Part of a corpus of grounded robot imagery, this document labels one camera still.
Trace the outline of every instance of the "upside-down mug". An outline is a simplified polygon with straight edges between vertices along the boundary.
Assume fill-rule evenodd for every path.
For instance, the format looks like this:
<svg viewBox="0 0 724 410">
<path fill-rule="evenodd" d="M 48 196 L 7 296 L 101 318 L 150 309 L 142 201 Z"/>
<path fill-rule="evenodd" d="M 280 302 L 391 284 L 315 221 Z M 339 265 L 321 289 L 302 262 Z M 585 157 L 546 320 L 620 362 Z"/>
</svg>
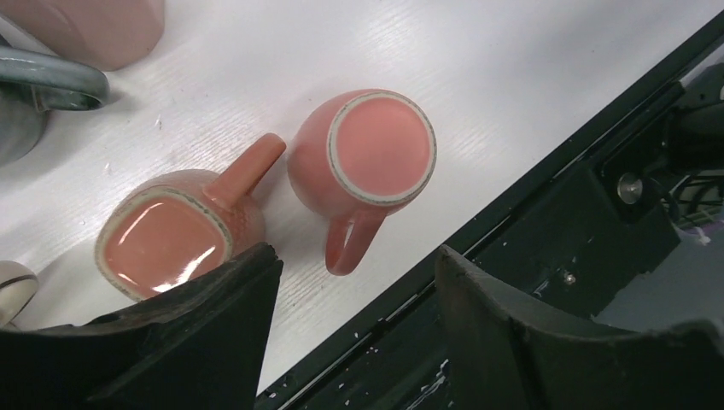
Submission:
<svg viewBox="0 0 724 410">
<path fill-rule="evenodd" d="M 38 278 L 15 261 L 0 261 L 0 328 L 27 305 L 38 291 Z"/>
<path fill-rule="evenodd" d="M 108 79 L 95 68 L 14 49 L 0 36 L 0 166 L 35 146 L 51 109 L 98 109 L 109 94 Z"/>
<path fill-rule="evenodd" d="M 167 173 L 136 188 L 96 240 L 96 264 L 135 300 L 170 290 L 264 241 L 254 187 L 286 150 L 266 134 L 225 171 Z"/>
<path fill-rule="evenodd" d="M 312 112 L 291 144 L 289 181 L 305 206 L 330 219 L 331 273 L 357 267 L 385 218 L 427 185 L 436 156 L 427 116 L 396 92 L 350 91 Z"/>
</svg>

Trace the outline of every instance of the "pink container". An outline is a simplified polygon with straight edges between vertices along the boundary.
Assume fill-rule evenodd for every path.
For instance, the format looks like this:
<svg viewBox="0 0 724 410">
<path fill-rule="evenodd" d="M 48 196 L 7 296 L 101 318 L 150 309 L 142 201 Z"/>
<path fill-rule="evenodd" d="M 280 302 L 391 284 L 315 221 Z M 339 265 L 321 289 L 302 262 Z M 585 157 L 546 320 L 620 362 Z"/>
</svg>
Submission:
<svg viewBox="0 0 724 410">
<path fill-rule="evenodd" d="M 164 29 L 164 0 L 0 0 L 0 14 L 57 55 L 103 71 L 147 56 Z"/>
<path fill-rule="evenodd" d="M 266 134 L 220 175 L 185 169 L 141 184 L 98 235 L 103 276 L 143 300 L 263 242 L 264 215 L 251 193 L 285 149 L 281 138 Z"/>
<path fill-rule="evenodd" d="M 330 219 L 331 273 L 357 267 L 384 219 L 427 185 L 436 157 L 422 109 L 392 91 L 350 91 L 309 116 L 291 144 L 289 179 L 302 203 Z"/>
</svg>

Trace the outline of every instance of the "black cable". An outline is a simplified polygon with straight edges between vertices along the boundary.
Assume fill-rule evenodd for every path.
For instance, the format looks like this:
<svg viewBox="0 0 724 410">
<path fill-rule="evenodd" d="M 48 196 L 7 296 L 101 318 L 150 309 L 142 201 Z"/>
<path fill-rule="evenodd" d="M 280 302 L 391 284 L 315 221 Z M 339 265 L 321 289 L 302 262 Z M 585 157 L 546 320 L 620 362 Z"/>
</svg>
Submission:
<svg viewBox="0 0 724 410">
<path fill-rule="evenodd" d="M 692 227 L 698 227 L 698 224 L 693 219 L 689 218 L 688 216 L 682 215 L 681 217 L 684 218 L 685 220 L 688 220 L 692 224 Z"/>
<path fill-rule="evenodd" d="M 697 212 L 697 209 L 699 208 L 702 200 L 708 194 L 711 190 L 714 188 L 719 188 L 722 184 L 722 180 L 712 180 L 709 181 L 708 184 L 702 185 L 701 188 L 697 190 L 697 192 L 692 196 L 692 201 L 689 202 L 689 206 L 686 208 L 687 214 L 694 214 Z"/>
<path fill-rule="evenodd" d="M 679 203 L 680 205 L 684 205 L 684 204 L 693 203 L 693 201 L 687 201 L 687 200 L 684 200 L 684 199 L 680 199 L 680 200 L 678 201 L 678 203 Z M 697 205 L 705 205 L 705 206 L 707 206 L 707 207 L 720 207 L 720 206 L 722 205 L 722 201 L 700 201 L 700 202 L 695 202 L 695 203 L 696 203 Z"/>
<path fill-rule="evenodd" d="M 692 180 L 695 180 L 695 181 L 710 181 L 712 179 L 724 179 L 724 175 L 695 175 L 695 176 L 692 176 Z"/>
<path fill-rule="evenodd" d="M 676 201 L 679 201 L 681 199 L 681 194 L 684 193 L 684 190 L 686 189 L 686 187 L 689 186 L 689 183 L 695 177 L 696 177 L 696 175 L 689 175 L 686 178 L 684 178 L 678 185 L 676 185 L 676 189 L 674 190 L 674 193 L 672 194 L 673 198 Z"/>
<path fill-rule="evenodd" d="M 672 222 L 676 223 L 679 221 L 679 218 L 681 218 L 681 211 L 679 209 L 679 203 L 674 199 L 674 197 L 666 192 L 663 194 L 663 200 L 669 205 L 669 218 Z"/>
<path fill-rule="evenodd" d="M 688 184 L 686 185 L 686 188 L 691 188 L 691 187 L 693 187 L 693 186 L 706 185 L 706 184 L 708 184 L 708 183 L 711 182 L 711 181 L 712 181 L 712 179 L 707 179 L 707 180 L 705 180 L 705 181 L 700 181 L 700 182 L 690 182 L 690 183 L 688 183 Z"/>
</svg>

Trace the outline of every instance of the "gray mug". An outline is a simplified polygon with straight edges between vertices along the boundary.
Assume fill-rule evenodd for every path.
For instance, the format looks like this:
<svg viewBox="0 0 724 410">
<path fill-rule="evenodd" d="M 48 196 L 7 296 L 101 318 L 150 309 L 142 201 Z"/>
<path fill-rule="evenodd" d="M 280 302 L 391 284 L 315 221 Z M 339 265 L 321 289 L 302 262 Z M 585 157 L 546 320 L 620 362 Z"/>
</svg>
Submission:
<svg viewBox="0 0 724 410">
<path fill-rule="evenodd" d="M 0 166 L 35 146 L 50 110 L 98 109 L 109 94 L 108 79 L 95 68 L 14 49 L 0 36 Z"/>
</svg>

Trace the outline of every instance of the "white mug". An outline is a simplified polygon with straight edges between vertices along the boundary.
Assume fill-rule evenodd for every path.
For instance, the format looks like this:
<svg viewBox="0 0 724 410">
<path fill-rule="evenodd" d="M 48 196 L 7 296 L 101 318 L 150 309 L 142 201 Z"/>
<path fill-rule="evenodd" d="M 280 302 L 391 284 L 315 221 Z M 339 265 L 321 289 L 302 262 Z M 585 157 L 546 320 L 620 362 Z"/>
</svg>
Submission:
<svg viewBox="0 0 724 410">
<path fill-rule="evenodd" d="M 10 323 L 37 291 L 35 273 L 18 262 L 0 261 L 0 328 Z"/>
</svg>

